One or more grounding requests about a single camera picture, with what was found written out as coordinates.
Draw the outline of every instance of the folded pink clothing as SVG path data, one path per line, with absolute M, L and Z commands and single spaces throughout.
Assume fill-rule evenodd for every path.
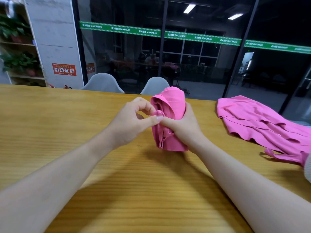
M 311 129 L 286 120 L 273 109 L 244 96 L 218 99 L 218 117 L 231 134 L 254 139 L 276 159 L 305 165 L 311 151 Z M 283 153 L 276 155 L 272 150 Z
M 156 111 L 152 115 L 162 114 L 165 117 L 180 120 L 185 114 L 185 93 L 177 87 L 165 88 L 160 94 L 151 97 L 151 104 Z M 156 146 L 170 151 L 187 151 L 188 147 L 182 143 L 173 131 L 161 124 L 152 127 Z

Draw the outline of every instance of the orange poster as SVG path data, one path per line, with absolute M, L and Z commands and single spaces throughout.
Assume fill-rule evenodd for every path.
M 86 64 L 86 71 L 88 74 L 94 73 L 95 72 L 95 64 L 94 63 Z
M 54 74 L 76 76 L 76 67 L 74 65 L 52 64 Z

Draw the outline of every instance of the person's left hand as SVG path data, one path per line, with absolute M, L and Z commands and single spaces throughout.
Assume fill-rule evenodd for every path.
M 130 143 L 139 133 L 163 120 L 163 116 L 156 115 L 144 119 L 142 115 L 136 113 L 138 111 L 150 115 L 155 112 L 155 108 L 149 101 L 137 97 L 126 103 L 103 130 L 109 136 L 112 149 Z

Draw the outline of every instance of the green leaves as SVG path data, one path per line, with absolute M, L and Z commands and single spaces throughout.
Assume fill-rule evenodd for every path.
M 4 62 L 3 71 L 24 71 L 24 69 L 40 69 L 39 59 L 28 52 L 21 54 L 0 55 Z
M 6 39 L 11 35 L 17 37 L 19 34 L 30 33 L 30 26 L 18 19 L 11 19 L 7 15 L 0 14 L 0 34 Z

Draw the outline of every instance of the green banner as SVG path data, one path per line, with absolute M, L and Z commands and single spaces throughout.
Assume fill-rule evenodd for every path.
M 96 31 L 105 31 L 113 33 L 126 33 L 126 34 L 135 34 L 140 36 L 149 36 L 149 37 L 161 37 L 160 29 L 151 29 L 151 28 L 140 28 L 140 27 L 131 27 L 124 25 L 108 24 L 108 23 L 93 23 L 93 22 L 84 22 L 80 21 L 81 29 L 96 30 Z M 216 43 L 223 45 L 239 46 L 242 39 L 229 38 L 229 37 L 220 37 L 213 35 L 205 34 L 195 34 L 195 33 L 184 33 L 176 31 L 165 31 L 164 37 L 166 39 L 178 39 L 178 40 L 187 40 L 195 42 L 204 42 L 204 43 Z M 289 51 L 303 54 L 311 54 L 311 47 L 309 46 L 296 46 L 282 43 L 269 43 L 262 41 L 246 40 L 245 47 L 260 48 L 267 50 L 281 50 Z

